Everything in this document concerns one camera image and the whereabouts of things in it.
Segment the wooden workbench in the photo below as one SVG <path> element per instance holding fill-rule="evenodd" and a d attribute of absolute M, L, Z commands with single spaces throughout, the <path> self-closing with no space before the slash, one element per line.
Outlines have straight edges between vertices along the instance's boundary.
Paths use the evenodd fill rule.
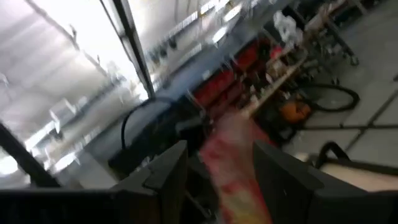
<path fill-rule="evenodd" d="M 299 69 L 308 57 L 308 50 L 304 50 L 303 58 L 300 59 L 296 64 L 287 67 L 286 73 L 276 80 L 273 84 L 268 87 L 265 92 L 261 95 L 260 99 L 248 104 L 246 107 L 240 110 L 240 113 L 245 118 L 250 118 L 254 115 L 257 110 L 269 99 L 271 96 L 288 80 L 293 74 Z"/>

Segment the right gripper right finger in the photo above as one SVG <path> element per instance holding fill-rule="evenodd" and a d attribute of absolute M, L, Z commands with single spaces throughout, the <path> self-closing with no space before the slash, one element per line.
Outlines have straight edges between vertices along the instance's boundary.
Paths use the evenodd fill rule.
<path fill-rule="evenodd" d="M 273 224 L 398 224 L 398 168 L 291 156 L 253 145 L 256 179 Z"/>

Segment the red Orville popcorn bag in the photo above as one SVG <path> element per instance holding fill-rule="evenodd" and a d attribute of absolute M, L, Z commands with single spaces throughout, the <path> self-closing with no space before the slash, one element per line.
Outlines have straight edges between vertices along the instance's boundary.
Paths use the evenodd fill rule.
<path fill-rule="evenodd" d="M 256 180 L 254 141 L 269 136 L 238 111 L 224 114 L 200 149 L 218 194 L 224 224 L 273 224 Z"/>

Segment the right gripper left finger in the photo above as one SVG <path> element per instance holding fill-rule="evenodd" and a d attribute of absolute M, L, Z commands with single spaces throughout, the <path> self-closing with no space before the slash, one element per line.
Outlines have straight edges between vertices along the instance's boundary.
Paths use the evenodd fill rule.
<path fill-rule="evenodd" d="M 187 160 L 179 141 L 110 189 L 0 190 L 0 224 L 178 224 Z"/>

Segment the orange shop vacuum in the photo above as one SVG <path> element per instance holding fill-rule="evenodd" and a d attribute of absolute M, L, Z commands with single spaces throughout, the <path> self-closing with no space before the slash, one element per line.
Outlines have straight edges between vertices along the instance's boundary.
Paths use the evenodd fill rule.
<path fill-rule="evenodd" d="M 312 109 L 302 101 L 290 100 L 279 107 L 279 113 L 286 122 L 298 124 L 310 116 Z"/>

